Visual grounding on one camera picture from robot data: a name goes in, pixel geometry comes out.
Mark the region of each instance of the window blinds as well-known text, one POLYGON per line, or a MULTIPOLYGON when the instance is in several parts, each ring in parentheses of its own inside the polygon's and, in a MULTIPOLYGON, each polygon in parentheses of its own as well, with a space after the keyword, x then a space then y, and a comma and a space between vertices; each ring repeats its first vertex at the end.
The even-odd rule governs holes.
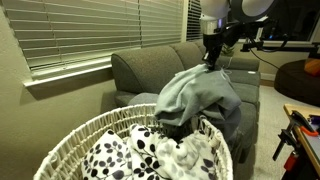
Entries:
POLYGON ((180 42, 181 1, 2 0, 34 72, 108 64, 119 50, 180 42))
POLYGON ((202 39, 200 29, 201 6, 200 0, 189 0, 188 23, 187 23, 187 41, 202 39))

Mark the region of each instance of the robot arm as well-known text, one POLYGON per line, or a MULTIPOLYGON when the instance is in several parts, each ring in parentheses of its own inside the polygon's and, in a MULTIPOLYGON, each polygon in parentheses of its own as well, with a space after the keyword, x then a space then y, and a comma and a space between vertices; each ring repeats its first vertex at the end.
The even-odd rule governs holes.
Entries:
POLYGON ((233 46, 240 35, 250 34, 253 28, 262 27, 255 21, 265 16, 278 0, 200 0, 200 26, 206 54, 203 60, 209 69, 215 68, 223 43, 233 46), (238 22, 227 24, 228 11, 238 22))

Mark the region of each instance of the gray couch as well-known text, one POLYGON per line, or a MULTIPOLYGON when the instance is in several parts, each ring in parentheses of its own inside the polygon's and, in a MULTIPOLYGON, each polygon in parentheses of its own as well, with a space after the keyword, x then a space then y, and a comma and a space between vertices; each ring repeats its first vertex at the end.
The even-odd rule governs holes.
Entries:
MULTIPOLYGON (((115 103, 123 107, 138 94, 159 94, 176 73, 203 64, 204 53, 201 40, 114 53, 111 62, 117 88, 115 103)), ((236 143, 230 147, 236 166, 236 162, 246 160, 250 147, 255 143, 259 113, 259 61, 220 57, 217 65, 227 69, 234 90, 242 100, 236 143)))

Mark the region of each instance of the cable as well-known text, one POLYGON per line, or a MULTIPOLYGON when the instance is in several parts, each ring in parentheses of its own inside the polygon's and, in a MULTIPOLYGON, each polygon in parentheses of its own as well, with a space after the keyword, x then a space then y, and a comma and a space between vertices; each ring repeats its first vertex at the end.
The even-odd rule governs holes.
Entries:
POLYGON ((256 56, 260 61, 263 61, 264 63, 267 63, 267 64, 275 67, 275 68, 278 69, 278 70, 280 69, 280 68, 277 67, 276 65, 274 65, 274 64, 272 64, 272 63, 270 63, 270 62, 268 62, 268 61, 263 60, 262 58, 260 58, 256 53, 254 53, 254 52, 252 51, 252 49, 250 49, 250 52, 251 52, 254 56, 256 56))

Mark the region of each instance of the white wicker basket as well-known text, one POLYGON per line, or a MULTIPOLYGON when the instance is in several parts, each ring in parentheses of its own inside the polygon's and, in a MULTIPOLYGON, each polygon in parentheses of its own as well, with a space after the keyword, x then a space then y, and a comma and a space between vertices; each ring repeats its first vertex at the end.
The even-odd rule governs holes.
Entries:
MULTIPOLYGON (((114 109, 87 121, 73 130, 48 153, 34 175, 34 179, 82 179, 83 157, 108 129, 112 129, 121 138, 129 136, 129 127, 134 123, 155 128, 163 133, 171 131, 170 128, 166 128, 167 126, 155 120, 154 108, 155 104, 128 106, 114 109)), ((192 123, 184 128, 187 129, 186 133, 202 129, 211 143, 218 142, 214 145, 217 153, 214 160, 217 179, 233 179, 231 155, 222 133, 205 119, 196 118, 190 122, 192 123)))

